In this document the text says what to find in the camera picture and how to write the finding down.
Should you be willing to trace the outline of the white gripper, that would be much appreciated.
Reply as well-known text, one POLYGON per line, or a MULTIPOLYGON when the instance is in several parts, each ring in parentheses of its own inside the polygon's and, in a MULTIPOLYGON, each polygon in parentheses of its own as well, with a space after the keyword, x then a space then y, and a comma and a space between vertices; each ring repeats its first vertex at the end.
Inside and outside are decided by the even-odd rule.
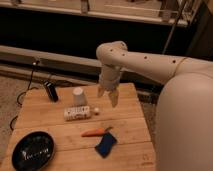
POLYGON ((102 66, 101 73, 99 75, 97 97, 102 97, 105 91, 111 91, 109 93, 109 98, 113 107, 118 104, 119 92, 115 89, 119 85, 120 77, 120 68, 108 65, 102 66))

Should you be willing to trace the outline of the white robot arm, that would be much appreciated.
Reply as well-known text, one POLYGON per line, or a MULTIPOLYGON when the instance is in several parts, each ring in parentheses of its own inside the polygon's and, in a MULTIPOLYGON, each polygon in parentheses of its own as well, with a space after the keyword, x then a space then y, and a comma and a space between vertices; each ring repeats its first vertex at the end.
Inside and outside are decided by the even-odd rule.
POLYGON ((163 85, 156 106, 156 170, 213 171, 213 61, 130 52, 122 41, 96 49, 98 94, 113 105, 123 67, 163 85))

